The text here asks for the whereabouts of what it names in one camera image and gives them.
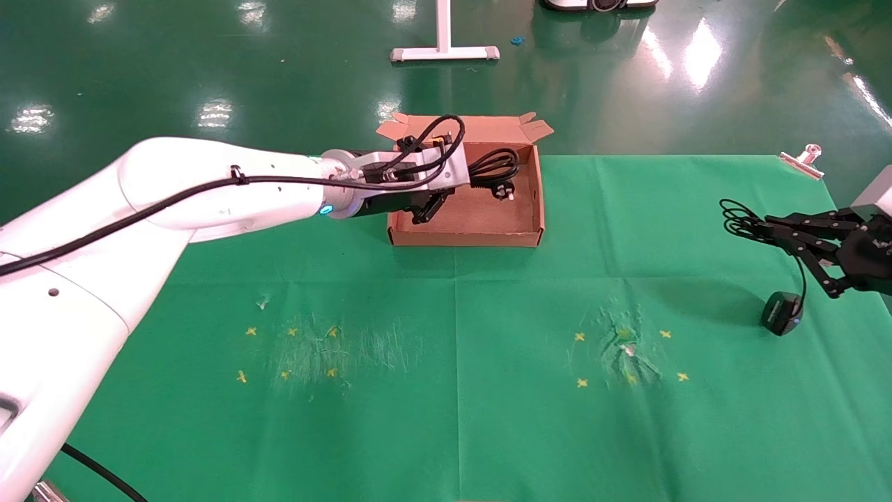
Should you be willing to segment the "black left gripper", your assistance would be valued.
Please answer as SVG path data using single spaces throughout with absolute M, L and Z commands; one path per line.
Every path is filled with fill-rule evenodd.
M 443 207 L 450 190 L 427 192 L 426 190 L 395 192 L 385 191 L 365 198 L 360 204 L 359 216 L 411 212 L 414 225 L 426 225 Z

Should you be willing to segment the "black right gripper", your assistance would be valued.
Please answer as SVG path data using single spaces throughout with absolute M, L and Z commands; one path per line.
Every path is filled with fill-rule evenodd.
M 797 258 L 829 298 L 839 298 L 850 289 L 891 292 L 891 223 L 886 214 L 876 214 L 867 223 L 850 208 L 767 215 L 764 220 L 776 226 L 755 226 L 751 230 L 755 239 Z M 833 241 L 839 236 L 837 245 Z M 823 266 L 826 261 L 841 267 L 843 275 L 830 276 Z

